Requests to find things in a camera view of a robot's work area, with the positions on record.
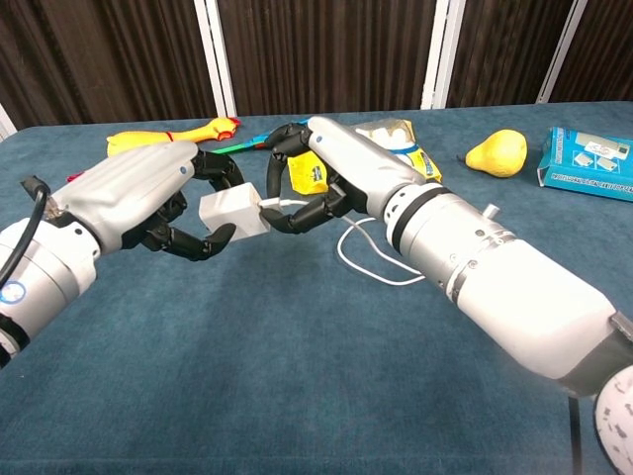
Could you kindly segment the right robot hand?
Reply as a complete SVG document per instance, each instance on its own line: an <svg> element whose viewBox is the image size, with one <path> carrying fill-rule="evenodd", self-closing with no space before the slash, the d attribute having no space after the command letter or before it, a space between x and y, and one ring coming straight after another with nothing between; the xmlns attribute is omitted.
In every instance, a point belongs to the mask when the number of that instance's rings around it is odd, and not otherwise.
<svg viewBox="0 0 633 475"><path fill-rule="evenodd" d="M288 158L312 151L326 165L328 191L292 215L264 208L260 216L284 234L304 234L354 210L383 221L395 243L411 217L431 199L449 190L428 181L396 155L333 119L313 116L273 131L265 141L271 151L266 175L267 197L281 194Z"/></svg>

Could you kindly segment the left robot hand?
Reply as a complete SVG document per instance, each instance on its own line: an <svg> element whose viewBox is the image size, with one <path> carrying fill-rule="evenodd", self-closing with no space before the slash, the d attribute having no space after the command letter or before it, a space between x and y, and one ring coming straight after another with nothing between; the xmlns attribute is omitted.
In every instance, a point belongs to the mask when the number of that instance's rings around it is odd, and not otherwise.
<svg viewBox="0 0 633 475"><path fill-rule="evenodd" d="M100 161L55 191L45 220L60 228L81 224L104 255L142 244L207 260L228 245L236 225L223 224L204 238L172 227L187 209L181 189L190 179L205 180L215 191L244 183L227 154L203 151L193 142L144 145Z"/></svg>

